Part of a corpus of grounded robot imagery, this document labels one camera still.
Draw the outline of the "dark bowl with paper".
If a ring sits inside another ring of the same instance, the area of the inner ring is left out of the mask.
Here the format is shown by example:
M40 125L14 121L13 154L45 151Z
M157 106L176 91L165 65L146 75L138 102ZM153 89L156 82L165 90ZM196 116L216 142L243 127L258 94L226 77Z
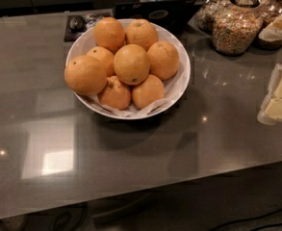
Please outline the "dark bowl with paper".
M260 32L257 42L268 50L279 49L282 46L282 14Z

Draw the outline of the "white paper bowl liner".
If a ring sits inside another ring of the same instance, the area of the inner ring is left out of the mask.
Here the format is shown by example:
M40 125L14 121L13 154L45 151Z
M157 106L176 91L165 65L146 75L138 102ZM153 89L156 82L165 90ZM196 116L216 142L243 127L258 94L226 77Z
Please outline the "white paper bowl liner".
M96 96L91 98L87 105L93 111L112 118L118 119L142 119L157 115L175 104L186 90L190 81L190 73L186 70L179 70L175 76L164 81L165 97L155 101L143 109L138 109L134 104L130 104L126 110L110 108L100 105Z

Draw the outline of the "white bowl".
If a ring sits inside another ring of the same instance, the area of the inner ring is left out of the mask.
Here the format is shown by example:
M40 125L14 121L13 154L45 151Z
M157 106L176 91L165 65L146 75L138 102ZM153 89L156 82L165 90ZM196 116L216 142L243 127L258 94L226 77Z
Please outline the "white bowl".
M190 58L189 58L189 55L185 47L182 45L182 43L178 40L178 38L175 35L173 35L167 29L159 25L156 25L154 23L151 23L151 24L156 28L160 40L166 40L172 43L176 47L178 54L179 54L179 61L180 61L179 69L177 70L177 72L179 70L186 70L190 73L190 76L191 76ZM72 46L70 47L67 53L65 65L67 65L68 62L72 58L75 58L80 55L85 55L94 46L96 46L96 43L93 37L93 27L92 27L86 30L86 32L83 35L81 35L74 41L74 43L72 44ZM90 97L84 97L82 95L77 94L76 92L74 92L74 94L86 107L88 107L87 102L91 98L96 96L96 95L92 95Z

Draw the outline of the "glass jar behind cereal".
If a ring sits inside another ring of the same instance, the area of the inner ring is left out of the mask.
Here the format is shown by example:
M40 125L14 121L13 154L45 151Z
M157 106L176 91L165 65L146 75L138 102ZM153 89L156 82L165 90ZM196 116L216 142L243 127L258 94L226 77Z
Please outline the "glass jar behind cereal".
M204 32L211 32L216 15L230 4L230 0L207 0L196 14L196 24Z

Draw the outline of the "orange at front right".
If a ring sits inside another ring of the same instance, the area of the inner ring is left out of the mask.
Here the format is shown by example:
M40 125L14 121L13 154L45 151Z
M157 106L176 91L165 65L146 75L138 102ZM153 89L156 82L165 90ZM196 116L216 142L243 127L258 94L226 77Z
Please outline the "orange at front right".
M132 101L139 109L147 107L164 96L163 82L152 74L149 74L143 82L132 88Z

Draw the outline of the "orange at back middle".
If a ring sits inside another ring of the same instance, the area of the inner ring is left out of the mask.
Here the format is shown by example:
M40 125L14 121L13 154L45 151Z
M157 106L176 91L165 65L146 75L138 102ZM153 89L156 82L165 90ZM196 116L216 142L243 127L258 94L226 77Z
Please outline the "orange at back middle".
M158 40L156 28L145 19L132 21L126 29L126 42L141 46L145 51Z

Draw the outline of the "orange in centre top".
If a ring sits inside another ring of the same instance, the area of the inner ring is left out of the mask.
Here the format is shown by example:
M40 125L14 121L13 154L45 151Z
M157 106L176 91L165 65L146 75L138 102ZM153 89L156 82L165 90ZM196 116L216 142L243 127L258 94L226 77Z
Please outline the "orange in centre top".
M126 85L135 86L146 79L150 71L147 52L139 45L127 44L114 57L115 75Z

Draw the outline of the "orange at front middle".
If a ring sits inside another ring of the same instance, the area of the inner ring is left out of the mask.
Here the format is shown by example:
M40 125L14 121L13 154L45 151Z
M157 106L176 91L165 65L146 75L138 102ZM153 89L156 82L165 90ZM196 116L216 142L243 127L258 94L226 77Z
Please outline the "orange at front middle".
M130 87L122 83L117 76L107 79L105 88L97 95L99 103L108 107L124 110L131 102Z

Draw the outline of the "orange at back left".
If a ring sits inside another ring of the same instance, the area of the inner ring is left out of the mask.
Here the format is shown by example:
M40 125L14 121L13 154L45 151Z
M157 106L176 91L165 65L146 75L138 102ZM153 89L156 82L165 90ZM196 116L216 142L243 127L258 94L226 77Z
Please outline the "orange at back left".
M124 45L125 30L115 18L104 17L94 26L93 36L98 46L115 53Z

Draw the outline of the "orange at middle left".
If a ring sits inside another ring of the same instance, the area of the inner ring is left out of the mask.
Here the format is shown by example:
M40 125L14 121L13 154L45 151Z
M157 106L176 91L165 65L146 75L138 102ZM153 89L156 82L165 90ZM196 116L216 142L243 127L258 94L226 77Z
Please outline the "orange at middle left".
M103 64L108 76L113 76L115 74L114 71L115 55L110 50L101 46L95 46L90 51L87 52L87 55L92 56L95 59L99 60Z

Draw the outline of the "large orange front left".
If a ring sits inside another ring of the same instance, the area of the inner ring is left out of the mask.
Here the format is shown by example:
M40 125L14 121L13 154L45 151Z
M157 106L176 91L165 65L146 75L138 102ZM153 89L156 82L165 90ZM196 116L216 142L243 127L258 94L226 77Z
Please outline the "large orange front left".
M107 84L107 73L102 63L92 56L72 58L65 67L66 84L81 95L96 95Z

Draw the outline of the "black computer mouse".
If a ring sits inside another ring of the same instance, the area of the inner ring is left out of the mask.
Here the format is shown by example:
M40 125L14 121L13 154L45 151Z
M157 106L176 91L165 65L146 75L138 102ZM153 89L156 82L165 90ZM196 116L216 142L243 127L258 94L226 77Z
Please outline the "black computer mouse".
M85 28L85 20L80 15L72 16L69 20L69 29L72 32L81 32Z

